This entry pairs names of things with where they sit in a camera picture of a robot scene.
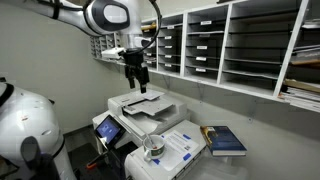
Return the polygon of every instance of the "white robot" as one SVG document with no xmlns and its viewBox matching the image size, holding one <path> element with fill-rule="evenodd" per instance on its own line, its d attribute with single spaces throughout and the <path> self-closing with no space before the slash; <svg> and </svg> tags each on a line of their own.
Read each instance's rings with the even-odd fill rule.
<svg viewBox="0 0 320 180">
<path fill-rule="evenodd" d="M 149 0 L 158 14 L 156 0 Z M 143 50 L 152 45 L 159 33 L 147 43 L 142 42 L 141 21 L 137 0 L 88 0 L 82 7 L 65 0 L 0 0 L 29 9 L 44 16 L 73 25 L 90 36 L 101 36 L 120 31 L 125 45 L 114 49 L 110 57 L 123 56 L 125 73 L 134 88 L 134 78 L 140 83 L 141 92 L 149 82 L 148 69 L 143 64 Z M 60 179 L 76 179 L 64 146 L 51 102 L 34 93 L 0 83 L 0 155 L 19 168 L 15 177 L 30 179 L 35 172 L 26 165 L 21 154 L 21 144 L 27 137 L 34 137 L 41 153 L 54 158 Z"/>
</svg>

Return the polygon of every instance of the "cup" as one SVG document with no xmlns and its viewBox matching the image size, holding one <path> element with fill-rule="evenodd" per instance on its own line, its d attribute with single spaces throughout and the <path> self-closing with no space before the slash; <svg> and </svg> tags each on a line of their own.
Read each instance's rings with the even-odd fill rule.
<svg viewBox="0 0 320 180">
<path fill-rule="evenodd" d="M 159 159 L 163 156 L 164 150 L 165 150 L 165 142 L 161 138 L 161 136 L 158 135 L 151 135 L 150 136 L 152 142 L 157 147 L 154 149 L 149 141 L 148 138 L 145 138 L 143 140 L 143 146 L 144 146 L 144 156 L 143 159 L 147 162 L 151 161 L 152 159 Z"/>
</svg>

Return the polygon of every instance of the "wall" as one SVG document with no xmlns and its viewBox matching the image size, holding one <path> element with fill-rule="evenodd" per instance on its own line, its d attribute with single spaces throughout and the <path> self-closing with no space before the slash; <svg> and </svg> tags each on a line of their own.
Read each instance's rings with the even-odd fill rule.
<svg viewBox="0 0 320 180">
<path fill-rule="evenodd" d="M 91 57 L 77 28 L 0 4 L 0 76 L 56 101 L 64 132 L 91 124 L 109 97 L 128 91 L 114 67 Z"/>
<path fill-rule="evenodd" d="M 164 15 L 212 1 L 172 2 L 159 2 Z M 144 6 L 142 16 L 153 17 Z M 247 168 L 251 180 L 319 179 L 320 114 L 155 74 L 152 84 L 185 101 L 193 122 L 229 126 L 248 149 L 246 157 L 233 158 L 233 165 Z"/>
</svg>

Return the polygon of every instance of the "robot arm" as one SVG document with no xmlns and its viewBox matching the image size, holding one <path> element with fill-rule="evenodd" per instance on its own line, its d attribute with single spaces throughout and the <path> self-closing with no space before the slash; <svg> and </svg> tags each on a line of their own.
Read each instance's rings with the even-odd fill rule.
<svg viewBox="0 0 320 180">
<path fill-rule="evenodd" d="M 149 1 L 155 7 L 161 24 L 161 14 L 156 0 Z M 0 0 L 0 2 L 73 25 L 90 36 L 102 36 L 120 31 L 125 47 L 120 48 L 123 51 L 113 52 L 116 52 L 117 56 L 120 53 L 125 59 L 125 72 L 130 87 L 135 87 L 134 78 L 136 78 L 140 83 L 141 92 L 146 92 L 149 75 L 147 67 L 143 64 L 142 51 L 155 41 L 159 31 L 145 47 L 138 45 L 137 41 L 141 41 L 142 31 L 137 0 L 88 0 L 83 7 L 66 0 Z"/>
</svg>

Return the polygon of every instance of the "touchscreen display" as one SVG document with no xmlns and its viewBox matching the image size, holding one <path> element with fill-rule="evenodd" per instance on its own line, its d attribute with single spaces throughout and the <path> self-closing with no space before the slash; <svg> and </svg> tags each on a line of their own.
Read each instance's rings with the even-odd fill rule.
<svg viewBox="0 0 320 180">
<path fill-rule="evenodd" d="M 106 140 L 106 143 L 109 144 L 112 139 L 118 134 L 120 128 L 114 122 L 111 116 L 108 116 L 97 128 L 98 133 L 101 138 Z"/>
</svg>

